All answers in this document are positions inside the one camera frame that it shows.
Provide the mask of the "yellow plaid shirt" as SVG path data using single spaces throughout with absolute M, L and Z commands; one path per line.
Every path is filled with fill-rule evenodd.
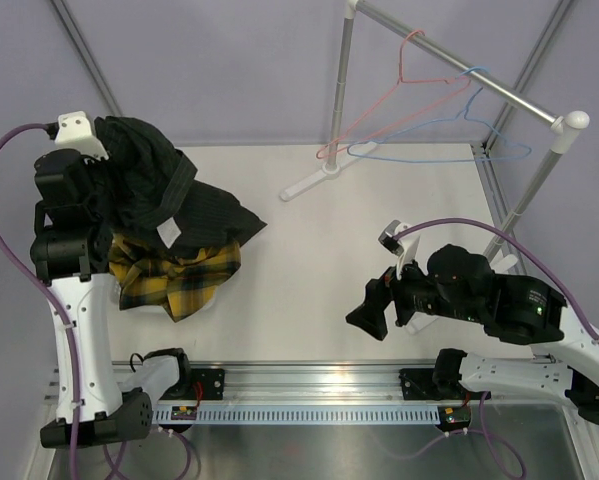
M 182 258 L 116 234 L 109 251 L 109 270 L 119 286 L 119 309 L 159 307 L 173 322 L 206 307 L 240 267 L 236 241 Z

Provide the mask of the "dark pinstripe shirt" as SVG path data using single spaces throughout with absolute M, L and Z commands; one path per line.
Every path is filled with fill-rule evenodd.
M 242 246 L 266 227 L 232 193 L 197 180 L 195 164 L 155 126 L 107 116 L 94 127 L 115 186 L 114 232 L 191 258 Z

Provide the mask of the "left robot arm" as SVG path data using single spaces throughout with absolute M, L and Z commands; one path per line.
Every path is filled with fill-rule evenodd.
M 109 287 L 112 190 L 105 163 L 61 148 L 34 164 L 41 195 L 30 256 L 53 317 L 59 397 L 55 418 L 40 430 L 45 448 L 85 448 L 143 439 L 153 408 L 194 385 L 181 348 L 145 355 L 124 382 L 115 378 L 104 297 Z

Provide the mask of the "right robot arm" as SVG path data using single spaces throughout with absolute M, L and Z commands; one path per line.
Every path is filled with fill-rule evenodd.
M 443 349 L 429 398 L 462 400 L 483 392 L 544 398 L 573 407 L 599 426 L 599 340 L 584 329 L 573 302 L 544 281 L 497 273 L 484 256 L 448 244 L 429 257 L 425 269 L 411 260 L 369 280 L 363 302 L 345 320 L 382 341 L 388 306 L 394 306 L 400 327 L 417 314 L 465 321 L 547 357 L 499 360 Z

